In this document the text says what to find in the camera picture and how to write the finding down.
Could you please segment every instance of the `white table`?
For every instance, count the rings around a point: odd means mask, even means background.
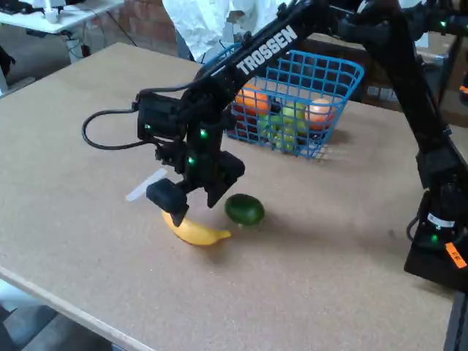
[[[75,33],[73,30],[87,20],[123,5],[124,0],[87,0],[82,4],[66,6],[64,10],[60,12],[58,23],[48,22],[41,12],[34,12],[29,15],[23,15],[21,13],[8,15],[0,12],[0,23],[42,31],[49,34],[59,34],[64,30],[70,31],[72,33],[72,40],[67,40],[67,47],[69,49],[70,61],[73,63],[82,56],[81,47],[79,45],[79,34]],[[31,79],[19,82],[15,87],[9,88],[0,70],[0,98],[29,83],[31,83]]]

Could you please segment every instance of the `green lime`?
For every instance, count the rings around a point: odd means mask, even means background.
[[[254,225],[265,216],[262,203],[253,196],[235,194],[230,196],[224,205],[227,216],[235,223]]]

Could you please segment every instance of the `cork board surface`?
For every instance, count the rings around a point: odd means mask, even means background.
[[[452,293],[403,271],[423,191],[400,113],[350,102],[312,161],[225,138],[246,164],[227,195],[258,197],[267,217],[240,231],[194,192],[193,220],[233,229],[209,249],[125,200],[160,167],[153,148],[93,149],[83,120],[196,70],[114,45],[0,100],[0,276],[128,350],[441,350]],[[136,115],[89,136],[135,141]]]

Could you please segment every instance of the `orange label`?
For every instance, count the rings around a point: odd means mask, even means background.
[[[447,250],[450,257],[452,257],[452,260],[458,268],[465,268],[467,266],[467,263],[461,257],[460,253],[456,249],[455,245],[453,245],[453,243],[445,244],[445,249]]]

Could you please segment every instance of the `brick wall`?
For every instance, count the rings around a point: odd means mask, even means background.
[[[162,5],[162,0],[126,0],[125,5],[112,12],[112,16],[136,42],[144,41],[146,47],[176,45],[176,30]],[[106,15],[92,21],[93,30],[102,25],[106,35],[121,37],[120,29]]]

